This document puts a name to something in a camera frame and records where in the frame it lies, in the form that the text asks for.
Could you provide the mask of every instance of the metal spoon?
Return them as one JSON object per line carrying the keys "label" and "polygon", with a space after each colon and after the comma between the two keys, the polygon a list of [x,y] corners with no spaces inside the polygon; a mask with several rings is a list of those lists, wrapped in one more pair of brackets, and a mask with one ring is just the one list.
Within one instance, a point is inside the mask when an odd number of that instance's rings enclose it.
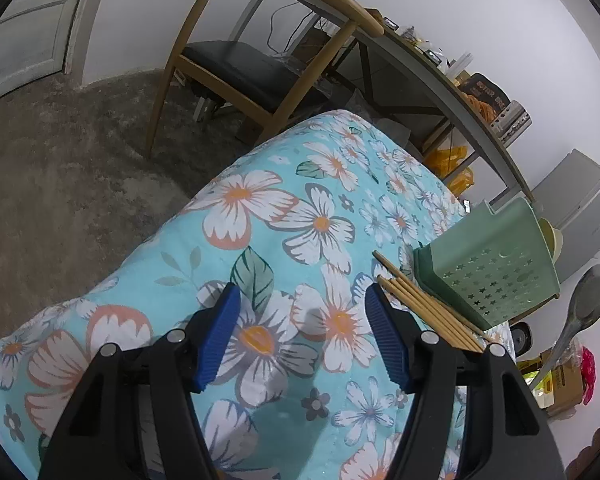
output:
{"label": "metal spoon", "polygon": [[533,390],[555,366],[567,346],[578,332],[589,328],[600,319],[600,264],[591,267],[581,277],[569,301],[567,321],[549,358],[538,375],[531,381]]}

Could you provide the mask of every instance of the green plastic basket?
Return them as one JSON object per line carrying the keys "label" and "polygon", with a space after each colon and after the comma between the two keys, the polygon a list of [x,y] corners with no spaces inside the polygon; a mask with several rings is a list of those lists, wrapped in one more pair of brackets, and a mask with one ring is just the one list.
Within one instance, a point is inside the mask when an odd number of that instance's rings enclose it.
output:
{"label": "green plastic basket", "polygon": [[483,330],[560,291],[533,210],[523,198],[497,213],[483,202],[413,251],[416,280]]}

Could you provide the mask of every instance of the bed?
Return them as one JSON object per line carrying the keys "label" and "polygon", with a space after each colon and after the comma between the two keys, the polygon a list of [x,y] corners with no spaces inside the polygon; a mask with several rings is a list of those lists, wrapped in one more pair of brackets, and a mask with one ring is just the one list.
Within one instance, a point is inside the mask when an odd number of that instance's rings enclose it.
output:
{"label": "bed", "polygon": [[[216,381],[194,396],[221,478],[381,479],[412,399],[388,379],[364,315],[365,289],[388,274],[372,251],[408,272],[411,247],[463,215],[356,115],[304,121],[226,168],[91,292],[0,340],[0,444],[35,479],[100,346],[146,345],[231,281],[238,324]],[[490,333],[512,354],[506,324]],[[465,402],[458,388],[441,479],[455,476]],[[159,457],[146,459],[163,478]]]}

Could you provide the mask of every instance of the red plastic bag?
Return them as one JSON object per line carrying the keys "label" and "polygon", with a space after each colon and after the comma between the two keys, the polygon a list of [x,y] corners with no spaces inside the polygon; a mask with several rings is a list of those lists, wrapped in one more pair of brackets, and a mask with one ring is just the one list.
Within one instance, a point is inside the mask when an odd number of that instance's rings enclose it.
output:
{"label": "red plastic bag", "polygon": [[586,346],[582,347],[580,373],[582,374],[582,382],[584,383],[582,402],[586,406],[591,400],[591,397],[593,397],[593,386],[596,384],[596,360],[593,358],[591,350]]}

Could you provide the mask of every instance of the mini fridge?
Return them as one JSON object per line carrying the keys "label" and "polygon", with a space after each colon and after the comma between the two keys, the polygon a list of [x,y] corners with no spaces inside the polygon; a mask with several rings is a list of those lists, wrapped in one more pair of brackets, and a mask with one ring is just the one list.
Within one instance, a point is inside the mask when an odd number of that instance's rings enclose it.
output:
{"label": "mini fridge", "polygon": [[533,195],[536,216],[562,232],[564,244],[555,270],[563,282],[600,250],[600,166],[573,150]]}

